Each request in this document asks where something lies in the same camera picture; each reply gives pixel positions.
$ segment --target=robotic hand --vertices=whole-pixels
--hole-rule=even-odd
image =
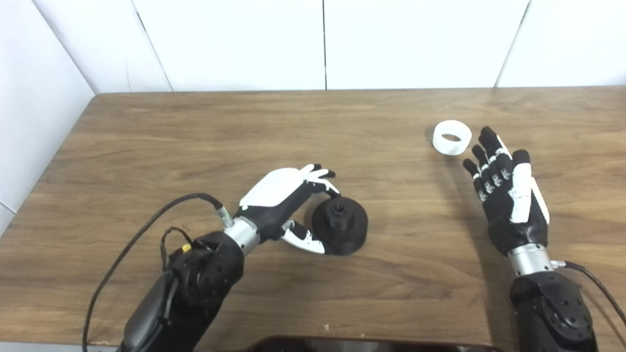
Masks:
[[[488,235],[508,256],[516,279],[510,299],[522,352],[597,351],[591,315],[577,284],[555,272],[563,262],[546,252],[550,215],[532,177],[526,150],[513,155],[500,137],[484,127],[463,167],[474,180],[489,222]]]
[[[288,243],[315,253],[329,253],[323,241],[300,223],[289,220],[314,193],[338,198],[339,190],[327,179],[335,173],[319,164],[302,169],[280,168],[268,173],[239,202],[235,218],[249,220],[259,231],[259,242],[283,238]]]
[[[164,269],[129,319],[118,351],[193,351],[230,288],[243,276],[244,257],[268,239],[284,238],[297,247],[332,254],[329,244],[289,217],[313,193],[326,192],[333,199],[348,200],[340,198],[339,191],[326,179],[334,176],[318,164],[300,170],[274,170],[241,199],[234,218],[221,203],[204,195],[215,201],[224,229],[200,236],[168,256],[168,270]]]

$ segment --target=black forearm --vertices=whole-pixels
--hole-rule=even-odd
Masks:
[[[580,288],[554,271],[518,277],[511,287],[521,352],[598,351]]]

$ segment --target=black cylindrical object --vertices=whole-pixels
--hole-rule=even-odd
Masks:
[[[337,197],[325,200],[313,211],[313,233],[328,254],[345,256],[356,252],[367,235],[367,213],[356,201]]]

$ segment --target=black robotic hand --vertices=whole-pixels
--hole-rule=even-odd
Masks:
[[[506,149],[500,137],[490,128],[481,130],[470,159],[463,166],[474,179],[474,189],[489,221],[491,243],[507,255],[514,248],[527,244],[548,245],[550,214],[532,177],[530,156],[524,149]]]
[[[326,192],[331,197],[339,197],[339,191],[327,180],[332,177],[335,173],[319,164],[308,164],[300,170],[274,170],[241,199],[235,217],[251,221],[258,230],[261,243],[268,239],[278,240],[295,226],[302,227],[289,218],[313,193]]]

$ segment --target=cable connector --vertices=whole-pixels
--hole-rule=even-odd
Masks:
[[[228,228],[233,226],[233,218],[230,217],[230,214],[226,210],[225,207],[221,207],[216,210],[217,215],[220,217],[222,222],[224,223],[224,227]]]
[[[555,269],[559,269],[561,267],[566,266],[565,261],[550,261],[550,264],[552,264],[552,267]]]

